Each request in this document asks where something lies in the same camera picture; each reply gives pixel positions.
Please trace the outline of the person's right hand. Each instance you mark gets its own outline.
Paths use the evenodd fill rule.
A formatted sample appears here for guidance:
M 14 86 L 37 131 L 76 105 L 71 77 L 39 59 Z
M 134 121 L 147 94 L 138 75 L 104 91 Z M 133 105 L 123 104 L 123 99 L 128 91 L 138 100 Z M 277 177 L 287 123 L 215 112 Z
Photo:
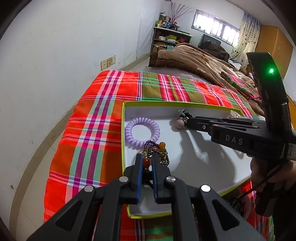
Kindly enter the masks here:
M 250 163 L 251 183 L 257 192 L 262 192 L 267 183 L 282 183 L 285 189 L 290 189 L 295 184 L 295 161 L 288 161 L 281 170 L 272 176 L 266 183 L 258 185 L 264 178 L 260 160 L 253 157 Z

